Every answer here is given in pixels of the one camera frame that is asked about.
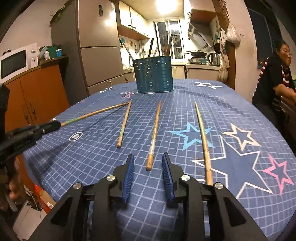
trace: hand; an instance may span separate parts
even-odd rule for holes
[[[22,184],[19,174],[20,162],[17,158],[15,159],[14,167],[16,174],[11,178],[11,180],[8,180],[8,177],[4,174],[3,170],[0,172],[0,209],[4,211],[7,210],[9,206],[5,198],[5,194],[9,195],[9,197],[15,202],[22,201],[25,197],[24,185]],[[8,187],[10,189],[9,194],[5,187],[6,183],[8,183]]]

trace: grid pattern tablecloth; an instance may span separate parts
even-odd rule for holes
[[[182,205],[168,208],[161,159],[204,182],[203,152],[194,101],[209,142],[214,182],[229,188],[268,237],[286,226],[296,209],[296,160],[274,126],[234,90],[216,81],[174,80],[174,91],[140,94],[136,83],[120,84],[70,107],[60,122],[133,100],[122,148],[116,143],[126,107],[72,123],[44,136],[24,154],[32,180],[56,201],[76,182],[96,183],[135,156],[127,209],[114,207],[121,240],[179,240]],[[156,107],[161,100],[153,170],[145,168]],[[73,141],[74,134],[79,136]]]

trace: electric kettle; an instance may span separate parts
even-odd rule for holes
[[[217,53],[209,53],[207,59],[211,65],[220,66],[220,56]]]

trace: refrigerator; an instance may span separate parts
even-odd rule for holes
[[[70,105],[125,83],[114,3],[71,1],[52,23],[52,44],[68,56],[63,83]]]

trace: range hood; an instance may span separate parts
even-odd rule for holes
[[[213,49],[213,39],[210,27],[198,23],[190,23],[188,29],[188,37],[202,51],[208,52]]]

